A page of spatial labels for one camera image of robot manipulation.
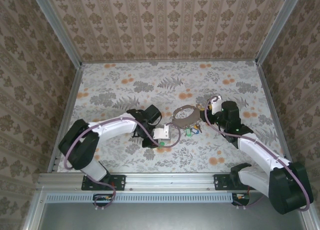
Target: floral tablecloth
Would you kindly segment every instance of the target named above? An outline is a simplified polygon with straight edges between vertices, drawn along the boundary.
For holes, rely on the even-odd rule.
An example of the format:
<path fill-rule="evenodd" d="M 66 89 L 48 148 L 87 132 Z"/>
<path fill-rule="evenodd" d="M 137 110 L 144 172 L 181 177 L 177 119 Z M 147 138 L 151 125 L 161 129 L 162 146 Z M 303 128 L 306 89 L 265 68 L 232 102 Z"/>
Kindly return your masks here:
<path fill-rule="evenodd" d="M 183 105 L 204 106 L 215 93 L 237 102 L 242 122 L 262 142 L 282 154 L 258 71 L 253 61 L 151 62 L 84 64 L 70 126 L 113 118 L 128 109 L 154 104 L 161 124 L 171 122 L 172 112 Z M 251 158 L 222 136 L 200 123 L 202 133 L 183 135 L 174 148 L 142 148 L 131 134 L 99 142 L 95 158 L 110 172 L 228 172 Z M 171 142 L 178 131 L 171 128 Z M 58 167 L 66 172 L 63 156 Z"/>

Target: purple cable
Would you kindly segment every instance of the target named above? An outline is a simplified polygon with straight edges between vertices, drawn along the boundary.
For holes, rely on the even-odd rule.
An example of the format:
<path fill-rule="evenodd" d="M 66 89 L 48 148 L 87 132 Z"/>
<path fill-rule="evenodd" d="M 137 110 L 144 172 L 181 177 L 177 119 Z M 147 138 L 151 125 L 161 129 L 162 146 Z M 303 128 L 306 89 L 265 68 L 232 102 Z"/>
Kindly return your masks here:
<path fill-rule="evenodd" d="M 91 181 L 93 181 L 94 183 L 97 183 L 97 184 L 100 184 L 100 185 L 104 185 L 104 186 L 108 186 L 108 187 L 110 187 L 110 188 L 114 191 L 113 194 L 112 194 L 111 200 L 110 200 L 105 206 L 103 206 L 103 208 L 106 208 L 106 207 L 110 206 L 111 203 L 114 201 L 114 199 L 115 199 L 115 197 L 116 197 L 116 192 L 115 192 L 116 189 L 115 189 L 115 187 L 112 186 L 112 185 L 110 185 L 110 184 L 108 184 L 108 183 L 96 181 L 96 180 L 94 180 L 92 177 L 90 177 L 89 175 L 87 175 L 87 178 L 89 178 L 89 179 L 90 179 Z M 104 195 L 104 194 L 101 194 L 101 195 L 97 196 L 97 197 L 94 199 L 94 203 L 93 203 L 93 204 L 94 204 L 95 207 L 98 208 L 97 200 L 98 200 L 100 197 L 102 197 L 102 196 L 105 196 L 105 195 Z"/>
<path fill-rule="evenodd" d="M 236 138 L 243 138 L 243 139 L 246 139 L 246 140 L 249 140 L 249 141 L 252 141 L 254 142 L 255 144 L 259 145 L 263 150 L 265 150 L 269 155 L 271 155 L 275 160 L 277 160 L 286 170 L 287 172 L 290 174 L 290 176 L 296 181 L 296 183 L 299 185 L 299 187 L 301 188 L 301 191 L 303 192 L 304 196 L 305 196 L 305 201 L 306 201 L 306 205 L 305 205 L 305 208 L 299 208 L 299 211 L 307 211 L 310 207 L 310 199 L 309 199 L 309 196 L 304 188 L 304 186 L 302 185 L 302 183 L 299 181 L 299 179 L 296 177 L 296 175 L 294 175 L 294 173 L 290 170 L 290 168 L 287 167 L 287 165 L 281 161 L 280 159 L 278 159 L 278 157 L 272 152 L 270 151 L 267 147 L 265 147 L 263 144 L 261 144 L 260 142 L 256 141 L 255 139 L 253 138 L 250 138 L 250 137 L 247 137 L 247 136 L 241 136 L 241 135 L 235 135 L 235 134 L 230 134 L 230 133 L 225 133 L 225 132 L 222 132 L 222 131 L 219 131 L 218 129 L 216 129 L 215 127 L 213 127 L 211 125 L 211 123 L 209 122 L 209 119 L 208 119 L 208 115 L 207 115 L 207 109 L 208 109 L 208 106 L 209 106 L 209 103 L 211 100 L 213 100 L 214 98 L 216 98 L 215 102 L 218 100 L 218 96 L 212 96 L 206 103 L 205 105 L 205 108 L 204 108 L 204 117 L 205 117 L 205 120 L 207 122 L 207 124 L 213 129 L 215 130 L 216 132 L 220 133 L 220 134 L 223 134 L 223 135 L 226 135 L 226 136 L 232 136 L 232 137 L 236 137 Z"/>
<path fill-rule="evenodd" d="M 112 122 L 116 122 L 116 121 L 133 121 L 133 122 L 135 122 L 136 124 L 138 124 L 138 125 L 141 127 L 141 129 L 146 133 L 146 135 L 149 137 L 149 139 L 150 139 L 155 145 L 160 146 L 160 147 L 163 147 L 163 148 L 171 148 L 171 147 L 174 147 L 175 145 L 177 145 L 177 144 L 179 143 L 180 138 L 181 138 L 180 128 L 179 128 L 177 125 L 173 124 L 173 123 L 168 123 L 167 125 L 175 126 L 175 127 L 178 129 L 178 131 L 179 131 L 178 140 L 177 140 L 174 144 L 172 144 L 172 145 L 170 145 L 170 146 L 161 146 L 161 145 L 159 145 L 159 144 L 153 139 L 153 137 L 148 133 L 148 131 L 144 128 L 144 126 L 142 126 L 142 124 L 141 124 L 140 122 L 138 122 L 137 120 L 135 120 L 135 119 L 133 119 L 133 118 L 129 118 L 129 117 L 119 117 L 119 118 L 115 118 L 115 119 L 106 120 L 106 121 L 104 121 L 104 122 L 102 122 L 102 123 L 100 123 L 100 124 L 97 124 L 97 125 L 94 125 L 94 126 L 88 128 L 87 130 L 85 130 L 83 133 L 81 133 L 81 134 L 75 139 L 75 141 L 72 143 L 71 147 L 69 148 L 68 152 L 67 152 L 66 155 L 65 155 L 65 158 L 64 158 L 64 161 L 63 161 L 63 165 L 64 165 L 65 169 L 67 169 L 67 170 L 71 170 L 71 169 L 72 169 L 72 167 L 68 167 L 68 165 L 67 165 L 67 160 L 68 160 L 71 152 L 73 151 L 75 145 L 78 143 L 78 141 L 79 141 L 84 135 L 86 135 L 86 134 L 87 134 L 89 131 L 91 131 L 92 129 L 95 129 L 95 128 L 99 127 L 99 126 L 103 126 L 103 125 L 106 125 L 106 124 L 108 124 L 108 123 L 112 123 Z"/>

